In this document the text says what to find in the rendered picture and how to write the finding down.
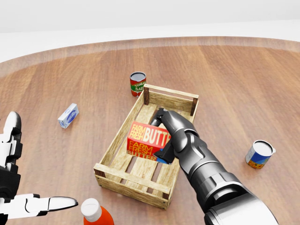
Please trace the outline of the red tomato sauce tin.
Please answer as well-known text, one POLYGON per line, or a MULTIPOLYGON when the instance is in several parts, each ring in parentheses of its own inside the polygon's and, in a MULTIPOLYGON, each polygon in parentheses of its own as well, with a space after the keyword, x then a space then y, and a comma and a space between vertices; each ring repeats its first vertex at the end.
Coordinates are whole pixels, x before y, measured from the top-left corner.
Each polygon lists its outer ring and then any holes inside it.
POLYGON ((134 72, 130 75, 131 94, 139 97, 146 83, 146 74, 143 72, 134 72))

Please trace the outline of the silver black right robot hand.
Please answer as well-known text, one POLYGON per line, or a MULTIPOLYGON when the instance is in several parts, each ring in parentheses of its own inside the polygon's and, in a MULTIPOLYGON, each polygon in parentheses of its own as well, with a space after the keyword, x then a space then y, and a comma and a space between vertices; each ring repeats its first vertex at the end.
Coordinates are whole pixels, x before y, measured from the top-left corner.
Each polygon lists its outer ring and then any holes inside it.
POLYGON ((199 137, 194 125, 189 120, 175 111, 164 108, 159 108, 150 124, 156 127, 163 124, 171 136, 165 147, 154 153, 154 156, 168 164, 171 164, 175 158, 179 158, 179 154, 187 147, 188 134, 199 137))

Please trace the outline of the blue yellow labelled tin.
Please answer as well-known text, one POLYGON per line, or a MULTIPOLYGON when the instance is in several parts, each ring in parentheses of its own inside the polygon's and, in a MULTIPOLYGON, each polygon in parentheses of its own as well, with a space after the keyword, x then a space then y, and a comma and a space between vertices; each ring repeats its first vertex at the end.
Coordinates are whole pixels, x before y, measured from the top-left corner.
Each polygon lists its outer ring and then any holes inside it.
POLYGON ((261 169, 274 153, 276 149, 269 142, 256 140, 246 154, 245 161, 250 167, 261 169))

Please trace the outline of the small blue white box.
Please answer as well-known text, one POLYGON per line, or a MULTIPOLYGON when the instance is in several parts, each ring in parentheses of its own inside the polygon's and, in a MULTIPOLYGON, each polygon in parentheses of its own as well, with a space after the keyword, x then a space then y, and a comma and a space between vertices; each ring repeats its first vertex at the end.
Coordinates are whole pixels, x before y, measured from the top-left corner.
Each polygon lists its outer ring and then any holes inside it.
POLYGON ((78 106, 75 103, 72 103, 66 111, 58 118, 58 122, 62 128, 67 128, 71 122, 79 114, 78 106))

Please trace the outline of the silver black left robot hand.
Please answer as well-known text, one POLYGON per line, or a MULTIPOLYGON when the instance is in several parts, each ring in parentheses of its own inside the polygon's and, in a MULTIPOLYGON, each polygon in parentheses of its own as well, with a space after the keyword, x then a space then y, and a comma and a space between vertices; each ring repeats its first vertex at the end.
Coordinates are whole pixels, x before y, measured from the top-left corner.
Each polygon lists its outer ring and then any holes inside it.
POLYGON ((21 129, 20 115, 11 111, 0 134, 0 225, 5 225, 9 219, 44 216, 48 212, 78 205, 71 197, 41 198, 38 194, 17 194, 21 175, 16 160, 21 157, 23 149, 21 129))

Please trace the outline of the red butter box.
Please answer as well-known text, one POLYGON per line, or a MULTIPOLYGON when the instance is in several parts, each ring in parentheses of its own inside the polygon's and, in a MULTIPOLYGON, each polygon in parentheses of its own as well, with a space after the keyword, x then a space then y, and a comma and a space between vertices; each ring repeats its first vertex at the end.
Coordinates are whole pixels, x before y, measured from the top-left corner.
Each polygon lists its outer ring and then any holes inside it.
POLYGON ((127 154, 166 163, 154 153, 162 151, 170 139, 166 129, 134 121, 127 135, 127 154))

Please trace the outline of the orange bottle with white cap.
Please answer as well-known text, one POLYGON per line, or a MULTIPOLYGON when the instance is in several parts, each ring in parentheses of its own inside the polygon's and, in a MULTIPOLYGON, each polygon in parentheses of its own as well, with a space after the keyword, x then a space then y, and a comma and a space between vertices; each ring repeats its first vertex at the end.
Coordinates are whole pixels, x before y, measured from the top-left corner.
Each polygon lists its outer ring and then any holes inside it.
POLYGON ((94 198, 86 199, 81 205, 83 225, 114 225, 111 214, 94 198))

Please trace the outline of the wooden slat tray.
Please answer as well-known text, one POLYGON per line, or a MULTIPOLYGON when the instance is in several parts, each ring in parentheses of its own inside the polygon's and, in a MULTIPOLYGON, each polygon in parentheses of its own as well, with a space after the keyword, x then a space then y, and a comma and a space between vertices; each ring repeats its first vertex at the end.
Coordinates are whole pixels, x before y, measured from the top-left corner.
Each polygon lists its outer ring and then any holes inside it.
POLYGON ((198 98, 196 94, 146 84, 106 153, 94 166, 99 186, 166 210, 180 166, 174 160, 158 169, 158 159, 152 151, 163 149, 170 136, 163 131, 163 125, 154 131, 133 122, 150 124, 159 108, 176 111, 193 122, 198 98))

